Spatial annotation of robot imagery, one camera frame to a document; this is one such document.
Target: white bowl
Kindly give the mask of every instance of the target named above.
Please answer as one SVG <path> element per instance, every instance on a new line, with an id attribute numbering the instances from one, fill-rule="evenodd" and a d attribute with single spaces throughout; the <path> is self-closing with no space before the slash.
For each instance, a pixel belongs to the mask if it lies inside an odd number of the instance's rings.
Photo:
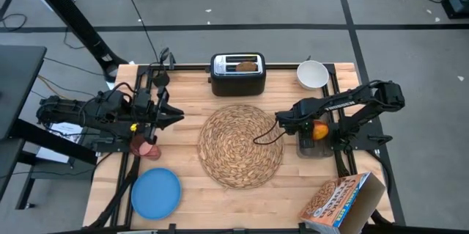
<path id="1" fill-rule="evenodd" d="M 300 85 L 308 90 L 324 87 L 329 81 L 328 69 L 320 62 L 302 62 L 296 70 Z"/>

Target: orange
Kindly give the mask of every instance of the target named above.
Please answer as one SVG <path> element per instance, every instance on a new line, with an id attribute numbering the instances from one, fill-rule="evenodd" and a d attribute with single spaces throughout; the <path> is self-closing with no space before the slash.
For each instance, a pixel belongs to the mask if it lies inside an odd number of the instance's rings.
<path id="1" fill-rule="evenodd" d="M 314 120 L 313 140 L 324 139 L 329 134 L 328 124 L 321 120 Z"/>

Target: gray floor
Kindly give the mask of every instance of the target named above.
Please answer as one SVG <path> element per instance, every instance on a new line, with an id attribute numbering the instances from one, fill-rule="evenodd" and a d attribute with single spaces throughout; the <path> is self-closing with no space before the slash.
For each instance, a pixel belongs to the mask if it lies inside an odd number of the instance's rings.
<path id="1" fill-rule="evenodd" d="M 146 25 L 206 25 L 237 23 L 344 24 L 339 0 L 134 0 Z M 356 24 L 469 23 L 449 20 L 439 4 L 425 0 L 348 0 Z M 130 0 L 78 0 L 95 26 L 139 26 Z M 28 27 L 64 24 L 38 0 L 13 0 L 6 14 L 23 13 Z M 154 61 L 144 32 L 101 32 L 111 48 L 126 60 Z M 98 71 L 86 50 L 62 43 L 63 33 L 0 33 L 1 44 L 44 45 L 47 56 Z M 170 47 L 178 62 L 208 62 L 217 52 L 259 51 L 269 62 L 299 62 L 311 55 L 321 62 L 356 62 L 347 30 L 273 29 L 239 31 L 150 32 L 157 48 Z M 463 216 L 469 206 L 469 183 L 463 167 L 469 155 L 465 132 L 469 118 L 468 30 L 358 31 L 369 78 L 401 84 L 406 107 L 381 117 L 394 137 L 388 144 L 405 219 L 408 225 L 469 230 Z M 69 35 L 73 45 L 80 43 Z M 102 78 L 46 61 L 40 74 L 64 87 L 86 92 L 105 89 Z M 458 76 L 465 77 L 460 81 Z M 36 82 L 33 90 L 50 95 Z M 85 95 L 64 94 L 86 99 Z M 39 97 L 31 94 L 21 117 L 35 122 Z M 26 166 L 18 165 L 17 171 Z M 37 181 L 31 201 L 35 209 L 15 211 L 24 176 L 12 179 L 0 202 L 5 233 L 49 233 L 81 226 L 89 182 Z"/>

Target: blue plate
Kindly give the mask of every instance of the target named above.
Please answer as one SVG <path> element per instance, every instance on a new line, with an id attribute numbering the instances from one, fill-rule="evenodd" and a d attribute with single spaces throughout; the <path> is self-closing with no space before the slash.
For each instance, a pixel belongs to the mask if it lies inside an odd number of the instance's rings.
<path id="1" fill-rule="evenodd" d="M 133 209 L 143 218 L 164 219 L 179 205 L 181 183 L 166 168 L 154 168 L 141 175 L 132 188 Z"/>

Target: round wicker mat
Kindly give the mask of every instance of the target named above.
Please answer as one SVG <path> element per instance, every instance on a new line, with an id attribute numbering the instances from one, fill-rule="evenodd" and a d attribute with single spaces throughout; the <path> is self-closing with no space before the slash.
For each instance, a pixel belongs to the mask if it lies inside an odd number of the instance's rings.
<path id="1" fill-rule="evenodd" d="M 226 106 L 203 125 L 197 152 L 207 174 L 222 186 L 251 189 L 268 181 L 280 166 L 284 143 L 256 145 L 253 138 L 268 131 L 274 120 L 253 106 Z M 275 127 L 257 142 L 271 142 L 280 134 Z"/>

